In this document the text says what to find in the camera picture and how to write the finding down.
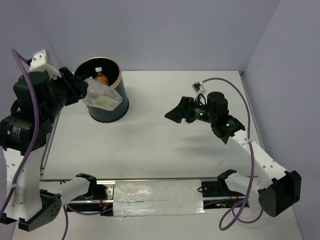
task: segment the white bracket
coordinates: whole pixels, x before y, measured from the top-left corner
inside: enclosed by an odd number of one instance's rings
[[[196,92],[196,95],[194,97],[194,101],[196,101],[196,102],[198,101],[198,96],[200,94],[204,95],[207,91],[202,82],[195,82],[194,84],[192,84],[192,88]]]
[[[60,72],[53,65],[51,65],[49,51],[43,49],[33,55],[29,72],[31,73],[45,71],[48,73],[49,78],[52,80],[61,77]]]
[[[90,182],[83,177],[75,177],[60,186],[47,189],[51,194],[60,194],[62,205],[70,203],[76,197],[88,192]]]
[[[243,176],[240,173],[236,172],[229,175],[225,180],[225,183],[230,191],[242,193],[243,195],[245,195],[248,189],[249,180],[249,177]],[[252,187],[248,198],[250,208],[261,208],[258,201],[258,190],[263,188],[264,186],[262,181],[258,177],[255,177],[253,179]]]
[[[13,195],[5,209],[7,217],[25,221],[30,220],[42,208],[40,198],[40,168],[45,146],[30,153],[28,160],[22,168],[17,179]],[[24,156],[21,152],[11,148],[3,150],[6,161],[7,194],[12,188],[12,180]]]

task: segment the white surface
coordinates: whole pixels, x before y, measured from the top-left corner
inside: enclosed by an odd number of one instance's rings
[[[116,181],[114,216],[203,214],[199,179],[158,181]]]
[[[98,179],[216,177],[228,169],[250,174],[249,164],[211,130],[195,121],[177,124],[164,117],[182,96],[194,97],[194,82],[225,78],[245,94],[237,71],[124,71],[130,102],[127,114],[113,123],[94,121],[82,103],[63,108],[43,179],[71,179],[86,173]],[[222,92],[230,114],[247,126],[245,106],[225,82],[204,84]],[[258,141],[252,124],[252,138]]]
[[[39,193],[40,168],[45,149],[46,147],[43,146],[32,151],[28,161],[19,173],[15,190],[4,211],[9,218],[15,220],[22,218],[28,221],[41,210],[42,202]],[[3,155],[6,162],[6,192],[8,195],[13,188],[13,179],[24,156],[21,155],[20,151],[12,148],[7,148],[6,151],[3,150]]]
[[[219,230],[219,220],[226,209],[187,216],[101,217],[68,213],[69,230],[65,240],[302,240],[292,208],[272,218],[263,214],[253,224],[236,222],[226,231]],[[257,217],[260,210],[246,208],[243,220]],[[225,218],[225,225],[231,220]],[[32,232],[16,229],[12,240],[60,240],[65,230],[65,216]]]

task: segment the white table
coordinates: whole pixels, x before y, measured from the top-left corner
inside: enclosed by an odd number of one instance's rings
[[[124,71],[127,114],[100,123],[82,101],[63,108],[43,179],[71,179],[82,172],[97,179],[198,178],[229,169],[249,175],[247,162],[214,135],[209,123],[177,124],[164,117],[182,96],[195,96],[194,82],[217,76],[245,95],[237,71]],[[224,93],[230,114],[248,125],[244,103],[230,85],[215,80],[204,86],[207,93]],[[254,124],[251,128],[259,142]]]
[[[228,169],[249,175],[250,166],[213,134],[208,123],[177,124],[164,118],[182,96],[193,97],[191,84],[210,77],[233,82],[245,94],[237,71],[125,71],[130,101],[128,113],[114,123],[94,121],[82,102],[65,107],[43,179],[71,179],[87,173],[98,179],[216,177]],[[224,93],[230,114],[247,126],[244,104],[228,84],[205,84],[207,93]],[[252,124],[252,137],[258,141]],[[41,183],[42,188],[50,182]],[[188,216],[100,217],[69,213],[67,240],[302,240],[292,208],[276,218],[263,214],[254,224],[235,223],[219,230],[226,209]],[[242,219],[254,219],[257,209],[245,209]],[[225,219],[227,224],[231,216]],[[57,219],[33,232],[16,229],[13,240],[58,240],[65,227]]]
[[[187,216],[101,217],[68,213],[66,240],[302,240],[292,208],[272,218],[263,214],[253,224],[236,222],[226,231],[219,220],[226,209]],[[259,211],[246,209],[242,219],[251,220]],[[225,224],[231,220],[225,218]],[[60,240],[65,231],[63,211],[51,223],[32,232],[16,229],[12,240]]]

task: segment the plastic packaging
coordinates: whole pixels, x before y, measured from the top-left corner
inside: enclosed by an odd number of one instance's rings
[[[89,84],[87,94],[82,101],[85,105],[107,111],[113,111],[122,102],[121,95],[114,88],[97,81],[87,78],[84,80]]]
[[[195,215],[204,213],[200,180],[116,181],[114,216]]]
[[[104,75],[104,73],[102,72],[102,67],[96,67],[95,72],[96,72],[96,76],[94,78],[95,80],[103,84],[109,85],[107,76]]]

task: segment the black base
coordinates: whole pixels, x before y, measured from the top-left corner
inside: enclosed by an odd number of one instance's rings
[[[89,114],[90,114],[90,116],[91,116],[94,120],[96,120],[97,122],[103,123],[103,124],[109,124],[109,123],[116,122],[116,121],[118,121],[119,119],[122,119],[122,118],[126,115],[126,113],[128,112],[128,110],[129,110],[129,105],[130,105],[130,104],[129,104],[129,99],[128,99],[128,107],[126,108],[126,110],[124,111],[124,113],[123,113],[120,117],[118,117],[118,118],[116,118],[115,120],[112,120],[112,121],[101,121],[101,120],[98,120],[98,119],[94,118],[94,117],[91,115],[90,111],[89,111]]]

